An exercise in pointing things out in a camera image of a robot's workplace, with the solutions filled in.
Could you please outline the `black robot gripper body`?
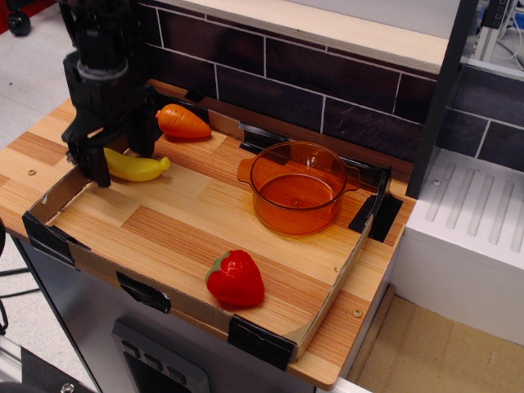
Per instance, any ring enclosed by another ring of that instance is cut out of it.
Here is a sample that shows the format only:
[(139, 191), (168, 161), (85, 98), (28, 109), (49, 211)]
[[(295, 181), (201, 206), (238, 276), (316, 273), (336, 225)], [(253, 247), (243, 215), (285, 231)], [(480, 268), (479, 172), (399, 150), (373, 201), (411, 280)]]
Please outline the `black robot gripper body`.
[(116, 75), (90, 75), (73, 52), (64, 62), (66, 82), (76, 115), (62, 134), (65, 142), (87, 138), (110, 142), (125, 134), (137, 112), (155, 111), (155, 89), (142, 69), (130, 65)]

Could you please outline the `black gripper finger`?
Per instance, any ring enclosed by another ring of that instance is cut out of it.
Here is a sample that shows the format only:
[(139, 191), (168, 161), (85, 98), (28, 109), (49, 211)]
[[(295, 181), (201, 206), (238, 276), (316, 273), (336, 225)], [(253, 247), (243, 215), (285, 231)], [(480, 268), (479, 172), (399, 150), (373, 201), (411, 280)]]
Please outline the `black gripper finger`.
[(80, 169), (83, 176), (91, 179), (99, 187), (111, 185), (111, 176), (102, 145), (92, 144), (87, 138), (68, 141), (67, 145), (70, 162)]
[(129, 148), (146, 158), (151, 158), (155, 150), (157, 128), (155, 114), (154, 111), (135, 113), (127, 132)]

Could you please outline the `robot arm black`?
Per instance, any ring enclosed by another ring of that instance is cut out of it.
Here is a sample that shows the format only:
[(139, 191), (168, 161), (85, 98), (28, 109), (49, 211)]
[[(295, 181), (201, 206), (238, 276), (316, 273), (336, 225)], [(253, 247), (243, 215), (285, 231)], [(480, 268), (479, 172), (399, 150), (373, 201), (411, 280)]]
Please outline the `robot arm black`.
[(61, 1), (75, 47), (63, 61), (76, 115), (62, 134), (69, 160), (101, 187), (110, 185), (104, 149), (123, 140), (151, 157), (155, 95), (143, 59), (140, 21), (130, 1)]

